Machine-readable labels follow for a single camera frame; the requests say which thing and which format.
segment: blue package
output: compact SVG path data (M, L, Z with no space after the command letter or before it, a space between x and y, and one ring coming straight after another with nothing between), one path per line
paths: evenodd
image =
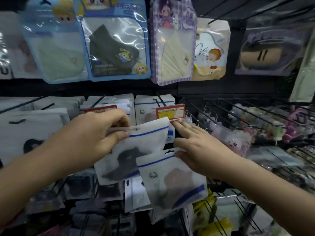
M58 84L89 80L81 26L72 0L29 0L20 20L44 81Z
M144 0L73 0L91 81L150 78Z

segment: green face mask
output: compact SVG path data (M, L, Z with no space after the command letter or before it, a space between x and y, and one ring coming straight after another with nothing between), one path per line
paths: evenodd
M90 37L90 59L93 76L127 75L139 59L139 50L116 41L104 25Z
M38 51L42 69L51 81L76 77L84 69L85 58L82 52L60 48L52 38L43 38Z
M187 77L191 71L192 53L186 50L177 31L164 44L162 55L162 81Z

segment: yellow label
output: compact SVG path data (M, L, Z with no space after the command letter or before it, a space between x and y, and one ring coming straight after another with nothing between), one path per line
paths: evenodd
M158 118L168 117L169 119L174 118L174 111L160 112L158 113Z

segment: price tag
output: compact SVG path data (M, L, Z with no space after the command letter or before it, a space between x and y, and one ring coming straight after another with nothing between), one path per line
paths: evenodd
M168 117L170 121L185 118L185 104L156 108L157 119Z
M88 112L93 112L93 113L102 113L106 112L108 110L116 109L117 105L110 105L110 106L105 106L105 107L99 107L99 108L89 108L89 109L84 109L84 113Z

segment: purple package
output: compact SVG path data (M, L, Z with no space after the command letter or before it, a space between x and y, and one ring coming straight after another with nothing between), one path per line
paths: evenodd
M235 69L237 75L287 76L303 57L313 25L282 25L246 29Z
M197 16L190 0L154 0L150 8L151 80L160 86L192 77Z

